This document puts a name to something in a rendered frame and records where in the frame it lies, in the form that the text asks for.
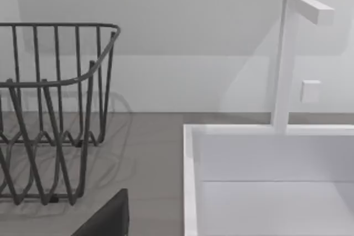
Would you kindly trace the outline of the white sink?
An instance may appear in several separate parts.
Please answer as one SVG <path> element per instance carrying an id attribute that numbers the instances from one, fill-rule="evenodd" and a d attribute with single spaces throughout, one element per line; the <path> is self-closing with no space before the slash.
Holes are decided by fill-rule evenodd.
<path id="1" fill-rule="evenodd" d="M 354 126 L 186 124 L 184 236 L 354 236 Z"/>

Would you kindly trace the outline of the small white square knob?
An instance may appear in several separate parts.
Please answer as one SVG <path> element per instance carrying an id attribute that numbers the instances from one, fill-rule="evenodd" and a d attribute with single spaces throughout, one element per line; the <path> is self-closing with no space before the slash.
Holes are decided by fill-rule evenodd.
<path id="1" fill-rule="evenodd" d="M 320 98 L 320 80 L 304 80 L 301 87 L 301 103 L 316 103 Z"/>

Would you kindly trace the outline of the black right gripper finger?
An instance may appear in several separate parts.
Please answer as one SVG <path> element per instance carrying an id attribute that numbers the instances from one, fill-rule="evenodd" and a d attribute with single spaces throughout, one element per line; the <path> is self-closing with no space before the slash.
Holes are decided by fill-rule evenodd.
<path id="1" fill-rule="evenodd" d="M 70 236 L 128 236 L 129 197 L 120 189 Z"/>

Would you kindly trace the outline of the tall white tap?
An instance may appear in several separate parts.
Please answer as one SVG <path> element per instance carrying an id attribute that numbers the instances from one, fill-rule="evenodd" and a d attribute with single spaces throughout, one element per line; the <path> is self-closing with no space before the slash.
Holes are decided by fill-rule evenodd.
<path id="1" fill-rule="evenodd" d="M 274 108 L 271 125 L 283 134 L 289 122 L 290 91 L 296 57 L 296 37 L 299 18 L 304 17 L 315 25 L 331 25 L 335 9 L 318 0 L 283 0 L 277 52 Z"/>

